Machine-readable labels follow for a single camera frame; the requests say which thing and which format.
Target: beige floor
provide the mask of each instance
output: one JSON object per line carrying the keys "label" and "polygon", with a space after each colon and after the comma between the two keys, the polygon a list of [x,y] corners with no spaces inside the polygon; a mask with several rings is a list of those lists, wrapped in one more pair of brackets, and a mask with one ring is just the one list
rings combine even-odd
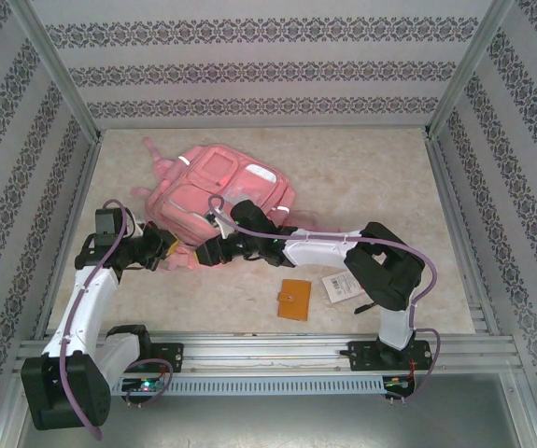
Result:
{"label": "beige floor", "polygon": [[[94,229],[94,210],[106,199],[117,198],[136,213],[143,212],[143,202],[130,197],[129,191],[155,186],[141,143],[145,136],[167,157],[196,144],[224,143],[242,149],[284,172],[297,192],[295,208],[320,212],[325,226],[352,231],[370,220],[382,222],[438,267],[438,285],[418,306],[417,326],[444,333],[473,332],[420,130],[357,128],[107,131],[50,318],[51,329],[58,326],[68,302],[73,259]],[[274,268],[241,259],[213,270],[128,272],[106,311],[103,329],[144,323],[149,329],[175,331],[377,332],[378,307],[353,315],[363,300],[329,302],[320,278],[336,272],[318,266]],[[284,278],[312,282],[307,322],[276,316],[276,295]],[[429,280],[426,273],[422,286]]]}

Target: wallpaper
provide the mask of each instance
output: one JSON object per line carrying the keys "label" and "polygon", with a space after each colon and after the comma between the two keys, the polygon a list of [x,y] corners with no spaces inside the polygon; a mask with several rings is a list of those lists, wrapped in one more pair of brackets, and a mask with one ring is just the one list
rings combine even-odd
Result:
{"label": "wallpaper", "polygon": [[7,3],[0,1],[0,401],[30,339],[89,143]]}
{"label": "wallpaper", "polygon": [[496,318],[537,401],[537,2],[509,11],[439,136]]}
{"label": "wallpaper", "polygon": [[104,129],[425,125],[490,0],[33,4]]}

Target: price tag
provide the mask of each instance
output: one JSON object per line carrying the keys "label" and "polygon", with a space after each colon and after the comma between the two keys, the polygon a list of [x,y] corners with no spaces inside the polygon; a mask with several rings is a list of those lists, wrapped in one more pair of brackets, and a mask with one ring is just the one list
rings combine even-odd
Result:
{"label": "price tag", "polygon": [[361,294],[365,296],[366,300],[369,299],[368,295],[349,271],[322,277],[322,283],[326,287],[326,292],[328,292],[328,297],[332,303],[345,301]]}

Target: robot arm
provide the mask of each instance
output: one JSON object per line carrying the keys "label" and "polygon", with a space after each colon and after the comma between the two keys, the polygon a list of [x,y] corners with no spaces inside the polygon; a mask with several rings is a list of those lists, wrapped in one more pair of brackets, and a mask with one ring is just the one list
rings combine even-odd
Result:
{"label": "robot arm", "polygon": [[[311,232],[294,227],[278,228],[251,201],[233,207],[231,217],[250,231],[279,235],[301,235],[302,239],[278,240],[231,233],[226,239],[218,236],[200,246],[200,263],[214,266],[238,255],[265,259],[274,266],[318,264],[349,269],[372,300],[381,306],[378,339],[394,350],[403,350],[414,332],[409,325],[410,303],[421,280],[424,261],[402,249],[347,241],[352,236],[377,238],[404,245],[394,233],[377,222],[370,222],[362,231],[348,233]],[[310,239],[309,235],[339,237],[337,240]],[[374,257],[385,255],[382,263]]]}
{"label": "robot arm", "polygon": [[[231,216],[241,227],[250,231],[302,235],[303,239],[273,240],[233,232],[226,238],[218,236],[198,247],[196,255],[200,263],[214,266],[229,262],[236,256],[246,259],[256,256],[274,266],[321,264],[347,268],[374,302],[382,307],[380,342],[388,350],[399,353],[405,350],[414,334],[409,326],[409,305],[424,268],[421,259],[385,245],[351,242],[346,238],[343,238],[344,241],[310,239],[308,236],[312,232],[293,227],[278,228],[251,201],[237,204]],[[37,429],[82,426],[60,382],[59,358],[63,330],[78,293],[84,289],[86,279],[116,241],[121,226],[122,214],[119,209],[96,211],[96,233],[87,238],[75,260],[76,282],[59,330],[41,357],[28,358],[23,364],[21,380]],[[362,231],[330,235],[363,236],[403,243],[384,226],[374,222]],[[95,273],[83,292],[69,334],[65,337],[66,371],[79,406],[96,427],[101,426],[108,416],[110,387],[134,361],[152,357],[152,344],[144,326],[114,328],[108,333],[105,344],[96,347],[104,311],[119,286],[124,270],[138,264],[140,269],[154,271],[177,244],[177,238],[170,231],[160,230],[149,222],[141,236],[120,240],[117,249]],[[379,263],[374,257],[381,254],[385,254],[386,258]]]}
{"label": "robot arm", "polygon": [[[96,233],[88,236],[75,260],[76,281],[59,329],[42,356],[27,358],[21,368],[25,396],[37,429],[82,426],[61,386],[59,360],[63,331],[86,279],[117,239],[122,213],[120,209],[99,209],[95,218]],[[75,398],[96,427],[101,426],[108,416],[110,387],[131,363],[154,357],[144,326],[114,328],[108,333],[104,345],[96,347],[106,307],[124,270],[138,264],[140,269],[154,271],[176,245],[177,238],[171,232],[160,230],[149,222],[140,236],[120,240],[111,257],[85,288],[65,338],[66,371]]]}

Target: orange wallet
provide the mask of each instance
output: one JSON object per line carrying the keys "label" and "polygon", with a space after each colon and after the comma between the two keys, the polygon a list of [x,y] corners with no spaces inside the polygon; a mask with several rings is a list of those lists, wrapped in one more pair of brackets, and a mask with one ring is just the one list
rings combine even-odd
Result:
{"label": "orange wallet", "polygon": [[307,320],[311,282],[305,280],[283,280],[278,293],[278,317],[292,320]]}

